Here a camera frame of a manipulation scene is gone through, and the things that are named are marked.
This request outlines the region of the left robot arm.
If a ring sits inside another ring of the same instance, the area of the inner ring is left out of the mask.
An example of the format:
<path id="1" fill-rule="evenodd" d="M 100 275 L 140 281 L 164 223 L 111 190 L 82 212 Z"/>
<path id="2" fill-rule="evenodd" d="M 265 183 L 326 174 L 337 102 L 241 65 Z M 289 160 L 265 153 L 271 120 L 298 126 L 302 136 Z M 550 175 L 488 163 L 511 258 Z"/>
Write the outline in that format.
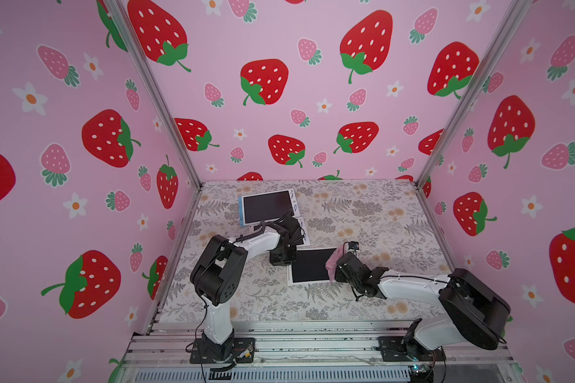
<path id="1" fill-rule="evenodd" d="M 202 361 L 223 361 L 234 351 L 229 301 L 239 287 L 247 261 L 267 254 L 272 266 L 289 266 L 295 263 L 297 246 L 303 238 L 300 222 L 287 214 L 275 221 L 260 222 L 247 236 L 228 239 L 217 235 L 209 240 L 190 275 L 205 311 L 201 338 L 194 343 Z"/>

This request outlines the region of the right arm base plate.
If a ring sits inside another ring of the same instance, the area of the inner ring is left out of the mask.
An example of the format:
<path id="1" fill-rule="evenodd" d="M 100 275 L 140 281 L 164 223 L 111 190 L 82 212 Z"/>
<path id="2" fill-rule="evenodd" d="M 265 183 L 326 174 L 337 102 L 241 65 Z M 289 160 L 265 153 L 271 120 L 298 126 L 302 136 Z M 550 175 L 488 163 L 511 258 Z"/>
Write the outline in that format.
<path id="1" fill-rule="evenodd" d="M 441 349 L 429 350 L 415 340 L 405 341 L 401 337 L 378 338 L 377 350 L 385 362 L 431 363 L 445 362 L 447 357 Z"/>

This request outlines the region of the pink fluffy cloth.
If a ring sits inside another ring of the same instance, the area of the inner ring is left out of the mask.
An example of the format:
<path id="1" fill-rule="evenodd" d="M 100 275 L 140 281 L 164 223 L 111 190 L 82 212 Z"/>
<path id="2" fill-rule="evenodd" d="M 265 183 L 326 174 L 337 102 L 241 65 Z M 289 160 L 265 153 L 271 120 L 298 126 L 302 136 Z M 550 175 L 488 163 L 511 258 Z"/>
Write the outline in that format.
<path id="1" fill-rule="evenodd" d="M 325 269 L 327 271 L 327 275 L 330 282 L 335 282 L 335 275 L 337 269 L 337 263 L 339 259 L 344 255 L 344 246 L 337 247 L 334 250 L 332 255 L 328 258 L 327 262 L 325 263 Z"/>

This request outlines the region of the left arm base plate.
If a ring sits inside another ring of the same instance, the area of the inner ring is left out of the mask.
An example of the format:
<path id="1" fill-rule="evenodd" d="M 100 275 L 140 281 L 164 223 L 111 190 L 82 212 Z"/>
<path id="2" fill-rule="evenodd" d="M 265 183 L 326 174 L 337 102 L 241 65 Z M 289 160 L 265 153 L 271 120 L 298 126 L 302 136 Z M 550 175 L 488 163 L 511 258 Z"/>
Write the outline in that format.
<path id="1" fill-rule="evenodd" d="M 255 338 L 228 338 L 217 344 L 204 336 L 194 341 L 190 354 L 191 364 L 252 363 L 255 354 Z"/>

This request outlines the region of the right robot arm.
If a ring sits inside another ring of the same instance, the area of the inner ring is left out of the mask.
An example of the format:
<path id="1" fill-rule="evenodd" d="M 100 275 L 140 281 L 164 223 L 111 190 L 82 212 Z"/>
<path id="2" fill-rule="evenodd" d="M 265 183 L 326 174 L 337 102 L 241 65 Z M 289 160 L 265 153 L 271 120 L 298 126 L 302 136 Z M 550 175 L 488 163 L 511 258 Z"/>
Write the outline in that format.
<path id="1" fill-rule="evenodd" d="M 412 322 L 395 347 L 412 360 L 458 343 L 469 342 L 484 350 L 506 343 L 502 332 L 510 316 L 509 303 L 466 269 L 439 276 L 371 269 L 354 250 L 332 256 L 325 267 L 330 280 L 348 284 L 356 300 L 405 299 L 443 309 L 438 316 Z"/>

